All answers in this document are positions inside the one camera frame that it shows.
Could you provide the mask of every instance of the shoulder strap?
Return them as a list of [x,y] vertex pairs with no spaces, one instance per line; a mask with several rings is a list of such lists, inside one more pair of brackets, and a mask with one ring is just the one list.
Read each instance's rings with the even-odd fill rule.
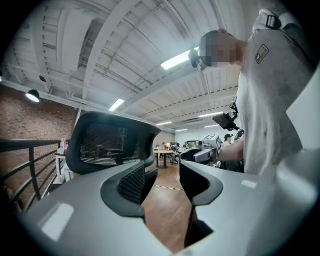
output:
[[297,19],[289,12],[285,12],[280,16],[274,15],[268,9],[261,9],[259,16],[256,18],[252,31],[255,30],[281,30],[288,24],[295,24],[302,28]]

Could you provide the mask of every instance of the brick wall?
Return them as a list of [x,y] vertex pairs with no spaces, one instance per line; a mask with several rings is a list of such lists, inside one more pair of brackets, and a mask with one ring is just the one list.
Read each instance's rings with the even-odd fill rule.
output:
[[[0,139],[25,139],[25,140],[60,140],[71,137],[76,121],[77,110],[54,101],[41,99],[39,103],[25,97],[21,91],[0,85]],[[34,158],[49,151],[57,149],[58,145],[48,145],[35,148]],[[53,156],[45,157],[35,164],[35,171],[41,170]],[[0,153],[0,171],[5,174],[14,167],[29,160],[29,150],[22,149]],[[41,184],[48,172],[55,167],[49,166],[37,177]],[[30,177],[29,168],[10,177],[6,185],[14,192]],[[19,197],[25,204],[34,190],[32,184]]]

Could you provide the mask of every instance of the metal railing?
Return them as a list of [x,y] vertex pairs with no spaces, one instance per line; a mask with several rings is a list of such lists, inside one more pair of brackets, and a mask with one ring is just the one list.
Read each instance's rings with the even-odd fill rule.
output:
[[18,172],[20,172],[21,170],[23,170],[26,167],[29,167],[30,170],[30,178],[28,178],[15,192],[12,196],[10,196],[9,198],[9,205],[13,205],[18,199],[19,196],[23,193],[23,191],[28,187],[29,184],[32,183],[33,186],[33,190],[34,193],[32,194],[32,196],[29,198],[28,202],[26,203],[23,211],[26,212],[30,206],[32,205],[32,203],[34,202],[35,198],[37,198],[37,200],[40,200],[41,198],[45,197],[48,194],[48,190],[50,185],[52,185],[53,181],[56,178],[56,175],[53,177],[53,179],[51,180],[49,186],[46,188],[46,190],[44,191],[44,193],[41,195],[40,190],[43,188],[43,186],[45,185],[46,181],[50,178],[50,176],[52,175],[52,173],[56,170],[56,165],[54,165],[54,168],[51,169],[47,175],[45,176],[45,178],[43,179],[41,184],[38,184],[37,182],[37,177],[44,171],[46,170],[52,163],[54,163],[56,161],[56,158],[54,158],[53,160],[50,160],[43,168],[41,168],[41,170],[39,170],[36,173],[36,169],[35,169],[35,163],[48,157],[53,155],[54,153],[57,152],[57,150],[52,150],[48,153],[45,153],[43,155],[41,155],[40,157],[35,159],[35,148],[36,147],[42,147],[42,146],[47,146],[47,145],[54,145],[57,144],[57,148],[59,147],[60,144],[60,140],[24,140],[24,139],[19,139],[19,140],[2,140],[0,139],[0,153],[1,152],[9,152],[9,151],[16,151],[16,150],[23,150],[23,149],[29,149],[29,161],[24,162],[18,166],[16,166],[15,168],[13,168],[12,170],[10,170],[9,172],[7,172],[6,174],[0,176],[0,184],[3,184],[4,181],[6,181],[8,178],[10,178],[11,176],[13,176],[14,174],[17,174]]

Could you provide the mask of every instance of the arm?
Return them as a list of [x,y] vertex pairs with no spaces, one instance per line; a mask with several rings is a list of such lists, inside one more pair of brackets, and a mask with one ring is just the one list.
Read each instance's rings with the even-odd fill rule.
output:
[[240,161],[242,159],[244,159],[244,137],[241,137],[230,146],[223,146],[217,160]]

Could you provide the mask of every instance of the wooden floor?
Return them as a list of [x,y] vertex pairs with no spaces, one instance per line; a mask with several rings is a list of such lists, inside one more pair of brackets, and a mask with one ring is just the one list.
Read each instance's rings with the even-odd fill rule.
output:
[[[155,164],[147,169],[152,170]],[[156,185],[182,189],[179,182],[179,165],[170,165],[159,169]],[[191,203],[183,190],[174,190],[153,186],[144,200],[146,226],[173,253],[184,248]]]

